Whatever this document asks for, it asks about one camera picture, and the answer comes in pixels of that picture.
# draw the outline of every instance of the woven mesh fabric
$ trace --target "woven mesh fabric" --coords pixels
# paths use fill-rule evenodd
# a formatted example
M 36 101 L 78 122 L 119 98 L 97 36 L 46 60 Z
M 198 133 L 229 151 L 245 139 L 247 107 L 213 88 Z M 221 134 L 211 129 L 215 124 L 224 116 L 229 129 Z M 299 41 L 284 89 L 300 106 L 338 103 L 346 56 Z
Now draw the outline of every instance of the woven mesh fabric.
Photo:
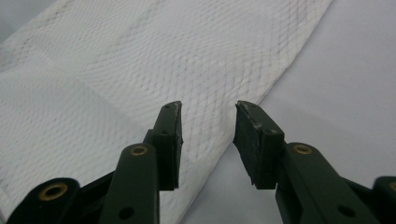
M 60 0 L 0 45 L 0 209 L 36 185 L 81 186 L 183 103 L 177 223 L 233 139 L 237 100 L 259 102 L 331 0 Z

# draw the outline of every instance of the white cloth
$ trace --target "white cloth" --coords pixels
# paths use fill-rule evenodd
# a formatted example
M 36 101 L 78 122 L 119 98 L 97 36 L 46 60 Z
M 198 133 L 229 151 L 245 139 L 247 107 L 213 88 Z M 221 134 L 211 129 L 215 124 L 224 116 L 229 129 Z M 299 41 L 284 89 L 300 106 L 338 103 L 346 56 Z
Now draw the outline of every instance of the white cloth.
M 0 208 L 53 177 L 81 186 L 183 103 L 177 223 L 233 138 L 237 100 L 259 102 L 331 0 L 60 0 L 0 45 Z

